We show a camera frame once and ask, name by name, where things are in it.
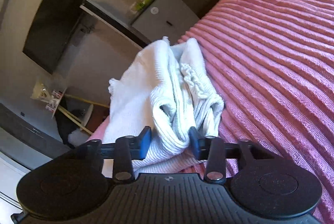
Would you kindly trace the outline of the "white ribbed knit sweater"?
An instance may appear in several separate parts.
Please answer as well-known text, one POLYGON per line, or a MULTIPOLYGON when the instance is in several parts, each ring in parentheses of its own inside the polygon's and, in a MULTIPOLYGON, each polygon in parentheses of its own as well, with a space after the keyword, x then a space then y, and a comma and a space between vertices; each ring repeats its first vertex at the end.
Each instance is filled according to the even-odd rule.
POLYGON ((149 44, 121 79, 109 81, 110 112, 103 143, 137 136, 146 126, 152 142, 136 173, 176 173, 196 164, 189 129, 216 137, 224 109, 205 70, 196 39, 171 45, 167 37, 149 44))

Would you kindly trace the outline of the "round yellow-legged side table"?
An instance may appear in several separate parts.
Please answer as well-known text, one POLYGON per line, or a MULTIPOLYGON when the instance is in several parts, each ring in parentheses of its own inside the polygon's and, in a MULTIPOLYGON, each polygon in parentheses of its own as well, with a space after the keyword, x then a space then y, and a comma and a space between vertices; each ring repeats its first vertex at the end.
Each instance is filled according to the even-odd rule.
POLYGON ((109 115, 108 105, 70 95, 66 89, 52 91, 47 109, 52 118, 60 114, 90 136, 109 115))

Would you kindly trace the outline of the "black garment on table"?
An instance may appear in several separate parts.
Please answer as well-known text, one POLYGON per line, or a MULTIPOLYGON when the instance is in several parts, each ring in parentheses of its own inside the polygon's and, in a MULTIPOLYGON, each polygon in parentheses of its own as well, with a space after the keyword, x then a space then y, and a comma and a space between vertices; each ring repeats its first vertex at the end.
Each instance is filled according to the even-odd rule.
POLYGON ((89 134, 81 131, 79 126, 70 120, 59 110, 54 114, 57 124, 57 130, 64 145, 69 147, 77 147, 86 142, 89 134))

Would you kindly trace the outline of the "wrapped flower bouquet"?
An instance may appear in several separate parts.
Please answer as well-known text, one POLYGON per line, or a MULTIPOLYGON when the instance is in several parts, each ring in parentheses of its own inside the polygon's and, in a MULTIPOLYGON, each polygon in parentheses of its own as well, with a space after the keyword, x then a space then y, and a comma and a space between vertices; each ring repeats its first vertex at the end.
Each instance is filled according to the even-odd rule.
POLYGON ((41 81, 37 80, 30 98, 46 103, 47 110, 56 111, 60 105, 62 97, 63 92, 55 90, 51 92, 41 81))

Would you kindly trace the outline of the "grey bedside cabinet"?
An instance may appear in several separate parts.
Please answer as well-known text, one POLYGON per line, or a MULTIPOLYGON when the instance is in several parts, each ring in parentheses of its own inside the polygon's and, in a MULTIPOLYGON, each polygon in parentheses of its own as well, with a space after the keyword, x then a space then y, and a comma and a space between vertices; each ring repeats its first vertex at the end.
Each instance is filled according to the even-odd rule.
POLYGON ((151 42, 166 36, 175 44, 198 20, 182 0, 155 0, 132 26, 151 42))

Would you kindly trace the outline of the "pink corduroy bed cover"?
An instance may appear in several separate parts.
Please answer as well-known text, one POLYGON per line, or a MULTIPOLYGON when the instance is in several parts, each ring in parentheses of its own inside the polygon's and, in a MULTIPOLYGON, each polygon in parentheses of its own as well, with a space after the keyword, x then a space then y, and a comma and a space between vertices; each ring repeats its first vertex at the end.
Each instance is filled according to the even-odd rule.
POLYGON ((217 137, 311 171, 333 223, 333 0, 220 0, 177 44, 190 38, 224 102, 217 137))

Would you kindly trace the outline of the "wall-mounted black television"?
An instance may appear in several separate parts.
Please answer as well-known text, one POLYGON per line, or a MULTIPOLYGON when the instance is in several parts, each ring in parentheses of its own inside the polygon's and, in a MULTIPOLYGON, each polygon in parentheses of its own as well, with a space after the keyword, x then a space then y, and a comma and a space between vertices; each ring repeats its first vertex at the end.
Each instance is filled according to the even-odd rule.
POLYGON ((83 17, 83 0, 42 0, 28 31, 23 53, 52 74, 83 17))

